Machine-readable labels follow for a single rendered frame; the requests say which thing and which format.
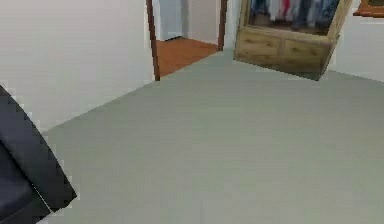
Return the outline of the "wooden wardrobe with clothes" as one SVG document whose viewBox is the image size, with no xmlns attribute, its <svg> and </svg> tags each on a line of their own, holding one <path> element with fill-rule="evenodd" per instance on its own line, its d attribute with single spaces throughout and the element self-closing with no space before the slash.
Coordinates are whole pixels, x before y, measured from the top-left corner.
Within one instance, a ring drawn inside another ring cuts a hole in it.
<svg viewBox="0 0 384 224">
<path fill-rule="evenodd" d="M 238 61 L 318 80 L 338 43 L 352 0 L 242 0 Z"/>
</svg>

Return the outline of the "brown framed wall picture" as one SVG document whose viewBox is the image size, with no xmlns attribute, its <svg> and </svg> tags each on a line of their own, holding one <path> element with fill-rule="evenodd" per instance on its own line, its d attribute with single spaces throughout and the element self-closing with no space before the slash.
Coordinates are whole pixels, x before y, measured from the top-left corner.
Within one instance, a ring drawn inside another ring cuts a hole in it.
<svg viewBox="0 0 384 224">
<path fill-rule="evenodd" d="M 384 18 L 384 0 L 360 0 L 354 16 Z"/>
</svg>

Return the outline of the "brown wooden door frame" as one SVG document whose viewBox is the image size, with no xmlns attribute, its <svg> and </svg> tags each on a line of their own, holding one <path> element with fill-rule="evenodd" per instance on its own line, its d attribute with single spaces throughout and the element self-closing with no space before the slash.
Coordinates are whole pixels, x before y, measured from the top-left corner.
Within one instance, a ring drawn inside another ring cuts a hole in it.
<svg viewBox="0 0 384 224">
<path fill-rule="evenodd" d="M 146 13 L 147 13 L 147 22 L 149 29 L 149 43 L 151 47 L 151 56 L 153 62 L 153 75 L 155 81 L 161 80 L 160 75 L 160 65 L 157 54 L 157 42 L 156 42 L 156 29 L 155 29 L 155 20 L 153 14 L 153 0 L 146 0 Z M 223 51 L 224 41 L 225 41 L 225 29 L 226 29 L 226 19 L 227 19 L 227 9 L 228 9 L 228 0 L 220 0 L 220 17 L 218 25 L 218 38 L 217 38 L 217 51 Z"/>
</svg>

